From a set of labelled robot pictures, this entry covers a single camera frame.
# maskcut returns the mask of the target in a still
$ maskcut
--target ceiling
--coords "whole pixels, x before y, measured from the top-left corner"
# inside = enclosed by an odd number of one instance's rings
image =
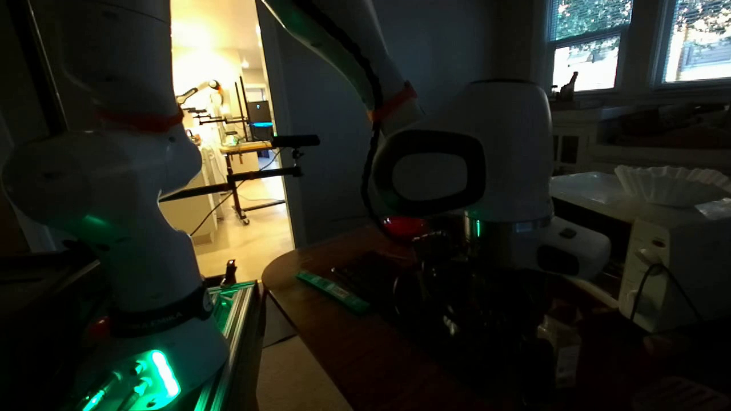
[[[172,0],[176,48],[237,50],[261,65],[256,0]]]

